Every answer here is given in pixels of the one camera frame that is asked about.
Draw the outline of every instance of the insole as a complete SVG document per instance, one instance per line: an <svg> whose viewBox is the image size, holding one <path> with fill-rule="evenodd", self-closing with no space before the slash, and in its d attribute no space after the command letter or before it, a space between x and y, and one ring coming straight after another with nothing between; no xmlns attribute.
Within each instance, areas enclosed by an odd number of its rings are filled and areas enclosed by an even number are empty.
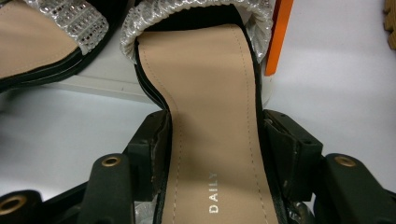
<svg viewBox="0 0 396 224"><path fill-rule="evenodd" d="M242 30L145 32L138 42L143 69L172 115L163 223L278 223Z"/></svg>
<svg viewBox="0 0 396 224"><path fill-rule="evenodd" d="M13 0L0 8L0 78L57 63L78 46L52 20Z"/></svg>

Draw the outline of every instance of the rhinestone strap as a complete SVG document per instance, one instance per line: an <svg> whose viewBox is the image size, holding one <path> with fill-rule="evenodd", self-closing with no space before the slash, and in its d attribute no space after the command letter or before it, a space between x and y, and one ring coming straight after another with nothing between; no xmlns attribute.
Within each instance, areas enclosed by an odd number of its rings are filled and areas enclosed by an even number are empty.
<svg viewBox="0 0 396 224"><path fill-rule="evenodd" d="M24 0L39 10L72 37L83 55L103 39L107 20L91 4L82 0Z"/></svg>
<svg viewBox="0 0 396 224"><path fill-rule="evenodd" d="M151 25L169 15L191 7L210 7L233 4L252 12L246 24L257 61L264 58L271 39L272 8L269 0L147 0L130 9L122 26L120 48L134 62L134 40Z"/></svg>

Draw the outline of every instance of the metal grommet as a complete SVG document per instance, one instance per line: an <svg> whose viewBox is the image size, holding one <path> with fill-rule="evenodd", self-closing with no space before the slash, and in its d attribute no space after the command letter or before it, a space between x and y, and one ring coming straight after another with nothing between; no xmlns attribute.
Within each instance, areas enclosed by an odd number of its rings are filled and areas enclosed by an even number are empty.
<svg viewBox="0 0 396 224"><path fill-rule="evenodd" d="M337 156L334 158L336 162L343 166L347 167L354 167L356 166L356 162L354 162L352 159L345 157L345 156Z"/></svg>
<svg viewBox="0 0 396 224"><path fill-rule="evenodd" d="M14 195L0 202L0 216L13 213L26 204L24 195Z"/></svg>
<svg viewBox="0 0 396 224"><path fill-rule="evenodd" d="M118 157L107 157L102 160L102 165L105 167L115 166L121 162L121 159Z"/></svg>

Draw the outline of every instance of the sandal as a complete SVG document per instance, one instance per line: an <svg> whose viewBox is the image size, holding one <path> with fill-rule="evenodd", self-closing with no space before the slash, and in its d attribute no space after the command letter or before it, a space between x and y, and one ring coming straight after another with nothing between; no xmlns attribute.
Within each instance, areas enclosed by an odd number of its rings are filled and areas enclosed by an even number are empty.
<svg viewBox="0 0 396 224"><path fill-rule="evenodd" d="M246 27L234 5L252 11ZM261 138L259 64L271 16L268 1L250 0L143 1L130 10L121 51L172 117L155 223L287 223Z"/></svg>
<svg viewBox="0 0 396 224"><path fill-rule="evenodd" d="M127 0L2 2L0 92L80 72L117 29Z"/></svg>

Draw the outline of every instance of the embellished strap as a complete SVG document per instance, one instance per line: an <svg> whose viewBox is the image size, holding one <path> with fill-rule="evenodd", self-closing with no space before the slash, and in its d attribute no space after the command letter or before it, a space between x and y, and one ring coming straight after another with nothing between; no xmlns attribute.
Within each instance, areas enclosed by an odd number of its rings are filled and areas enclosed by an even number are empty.
<svg viewBox="0 0 396 224"><path fill-rule="evenodd" d="M89 53L103 39L107 20L91 4L82 0L24 0L51 18L72 37L83 55Z"/></svg>
<svg viewBox="0 0 396 224"><path fill-rule="evenodd" d="M151 25L171 14L191 7L211 7L233 4L252 13L246 24L247 35L258 63L264 58L271 39L272 8L269 0L153 0L143 1L130 9L122 25L120 48L134 61L134 40Z"/></svg>

